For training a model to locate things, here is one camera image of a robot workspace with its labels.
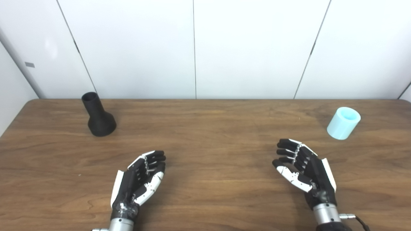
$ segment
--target wood grain tabletop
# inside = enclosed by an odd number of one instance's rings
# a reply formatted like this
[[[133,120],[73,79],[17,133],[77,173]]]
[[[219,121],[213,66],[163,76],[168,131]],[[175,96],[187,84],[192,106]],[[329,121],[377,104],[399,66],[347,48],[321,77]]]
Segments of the wood grain tabletop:
[[[0,138],[0,230],[107,228],[118,169],[164,150],[163,181],[136,231],[314,231],[303,193],[272,166],[280,138],[329,160],[340,213],[372,231],[411,230],[411,104],[402,100],[103,99],[117,121],[91,135],[81,100],[28,102]],[[344,141],[338,107],[362,117]],[[354,231],[355,220],[344,221]]]

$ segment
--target white wall panel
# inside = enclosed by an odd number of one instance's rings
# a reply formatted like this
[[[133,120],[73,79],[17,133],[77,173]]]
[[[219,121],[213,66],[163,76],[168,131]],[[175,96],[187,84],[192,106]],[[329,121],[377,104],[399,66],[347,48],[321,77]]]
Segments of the white wall panel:
[[[0,43],[0,136],[21,108],[37,95]]]
[[[80,98],[94,91],[55,0],[0,1],[0,37],[41,97]]]
[[[328,0],[194,0],[197,98],[293,98]]]
[[[59,0],[102,98],[195,98],[191,0]]]
[[[411,102],[411,87],[407,88],[407,90],[402,94],[400,99],[404,99],[408,102]]]
[[[297,99],[396,99],[411,81],[411,1],[333,0]]]

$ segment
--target light blue cylinder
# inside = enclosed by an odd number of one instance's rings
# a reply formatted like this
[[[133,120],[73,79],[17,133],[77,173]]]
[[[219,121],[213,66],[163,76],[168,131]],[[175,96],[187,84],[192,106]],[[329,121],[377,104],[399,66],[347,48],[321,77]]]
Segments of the light blue cylinder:
[[[360,114],[349,107],[340,107],[334,114],[327,132],[337,140],[345,140],[361,120]]]

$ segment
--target black vase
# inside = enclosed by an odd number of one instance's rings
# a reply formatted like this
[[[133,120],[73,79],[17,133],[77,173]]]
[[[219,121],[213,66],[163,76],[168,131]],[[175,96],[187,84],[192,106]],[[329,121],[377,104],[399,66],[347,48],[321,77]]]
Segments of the black vase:
[[[90,115],[88,128],[95,136],[107,136],[116,128],[114,116],[103,108],[99,96],[95,92],[88,92],[81,97],[83,104]]]

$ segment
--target cable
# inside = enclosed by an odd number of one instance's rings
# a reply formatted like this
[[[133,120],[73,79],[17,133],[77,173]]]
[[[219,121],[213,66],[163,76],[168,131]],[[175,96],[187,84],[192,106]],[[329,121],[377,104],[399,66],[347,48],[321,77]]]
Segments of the cable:
[[[363,222],[363,220],[361,220],[358,216],[356,216],[356,219],[357,219],[357,221],[358,221],[359,223],[361,223],[361,225],[363,226],[363,228],[364,228],[365,231],[370,231],[368,225],[366,225],[366,224]]]

